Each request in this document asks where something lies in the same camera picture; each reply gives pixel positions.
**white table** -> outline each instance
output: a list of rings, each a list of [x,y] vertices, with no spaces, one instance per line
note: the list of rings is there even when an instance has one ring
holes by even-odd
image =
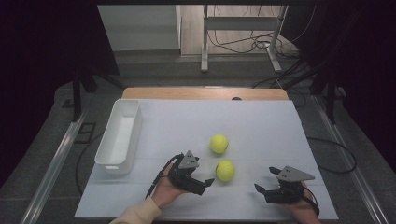
[[[215,176],[221,160],[231,160],[236,175],[229,183],[215,180],[202,196],[184,194],[163,209],[161,220],[283,221],[292,217],[267,204],[254,183],[276,189],[268,167],[289,165],[316,177],[306,181],[320,208],[320,219],[337,219],[292,101],[141,100],[143,125],[128,175],[109,175],[95,165],[76,217],[117,217],[144,200],[165,163],[191,150],[200,167],[191,175],[201,181]],[[230,145],[221,155],[208,147],[222,133]]]

